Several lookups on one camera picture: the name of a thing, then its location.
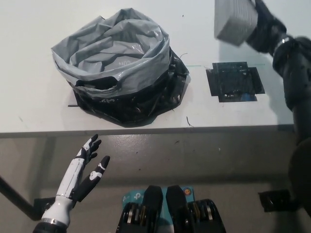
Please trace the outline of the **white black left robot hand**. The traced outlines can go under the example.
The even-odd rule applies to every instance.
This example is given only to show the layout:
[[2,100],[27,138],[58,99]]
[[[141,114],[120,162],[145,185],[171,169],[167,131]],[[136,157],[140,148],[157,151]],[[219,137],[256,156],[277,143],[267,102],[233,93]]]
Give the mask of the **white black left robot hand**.
[[96,134],[81,147],[68,166],[57,190],[57,198],[62,197],[73,202],[81,202],[97,185],[108,166],[110,156],[105,156],[83,181],[81,181],[81,177],[86,165],[97,156],[96,150],[101,142]]

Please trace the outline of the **dark right robot hand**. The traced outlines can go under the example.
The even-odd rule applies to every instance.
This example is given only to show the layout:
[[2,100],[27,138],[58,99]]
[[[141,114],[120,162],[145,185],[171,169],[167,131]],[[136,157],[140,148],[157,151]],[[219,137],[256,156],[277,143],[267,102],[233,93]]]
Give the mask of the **dark right robot hand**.
[[273,56],[277,44],[287,33],[285,25],[276,18],[262,0],[254,0],[258,14],[257,25],[247,39],[247,44],[255,51]]

